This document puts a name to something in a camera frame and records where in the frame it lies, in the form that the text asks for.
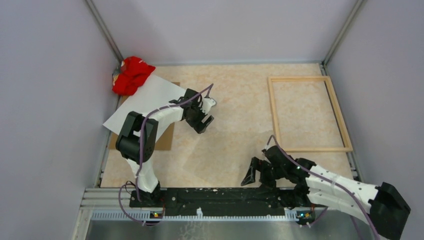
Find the printed photo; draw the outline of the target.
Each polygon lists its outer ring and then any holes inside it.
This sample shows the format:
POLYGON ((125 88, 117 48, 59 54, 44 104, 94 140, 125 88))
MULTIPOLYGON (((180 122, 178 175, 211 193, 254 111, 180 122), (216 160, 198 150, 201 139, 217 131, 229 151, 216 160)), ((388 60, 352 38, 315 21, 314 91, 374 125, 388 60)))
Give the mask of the printed photo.
POLYGON ((117 110, 103 123, 103 126, 115 134, 119 134, 124 121, 130 112, 146 116, 171 100, 184 96, 186 89, 155 74, 150 75, 134 95, 129 96, 117 110))

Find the wooden picture frame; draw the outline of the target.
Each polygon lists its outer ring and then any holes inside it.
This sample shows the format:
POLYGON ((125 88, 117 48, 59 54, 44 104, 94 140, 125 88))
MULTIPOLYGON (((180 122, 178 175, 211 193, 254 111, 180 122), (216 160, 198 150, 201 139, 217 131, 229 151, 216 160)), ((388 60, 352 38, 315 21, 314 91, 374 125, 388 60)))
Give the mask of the wooden picture frame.
POLYGON ((277 106, 273 83, 279 82, 323 82, 332 111, 339 129, 343 147, 294 147, 286 148, 289 153, 352 153, 354 151, 348 129, 338 102, 338 98, 329 76, 269 76, 267 78, 268 96, 271 110, 273 132, 276 134, 276 142, 281 140, 279 120, 277 116, 277 106))

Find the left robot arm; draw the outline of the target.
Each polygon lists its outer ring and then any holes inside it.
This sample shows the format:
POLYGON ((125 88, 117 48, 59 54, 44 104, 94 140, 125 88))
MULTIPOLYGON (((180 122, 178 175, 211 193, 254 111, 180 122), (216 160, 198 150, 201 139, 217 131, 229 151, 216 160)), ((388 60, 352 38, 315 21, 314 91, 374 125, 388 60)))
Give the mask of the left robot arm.
POLYGON ((185 121, 197 134, 206 131, 214 117, 209 114, 217 102, 209 96, 211 87, 197 92, 188 88, 178 99, 172 99, 146 115, 131 111, 127 114, 115 148, 127 162, 135 167, 136 199, 149 207, 160 202, 161 186, 153 170, 150 159, 154 153, 157 139, 160 137, 160 125, 169 126, 185 121))

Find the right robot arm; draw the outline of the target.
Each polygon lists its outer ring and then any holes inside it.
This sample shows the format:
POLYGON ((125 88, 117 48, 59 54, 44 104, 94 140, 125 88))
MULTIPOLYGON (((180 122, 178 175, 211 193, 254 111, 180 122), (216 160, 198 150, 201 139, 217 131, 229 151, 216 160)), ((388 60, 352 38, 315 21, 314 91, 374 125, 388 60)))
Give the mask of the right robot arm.
POLYGON ((367 184, 338 175, 306 158, 292 158, 279 146, 263 149, 265 159, 253 157, 241 186, 256 181, 266 189, 287 179, 295 185, 293 200, 299 206, 309 203, 333 208, 355 217, 379 236, 399 240, 411 208, 391 184, 367 184))

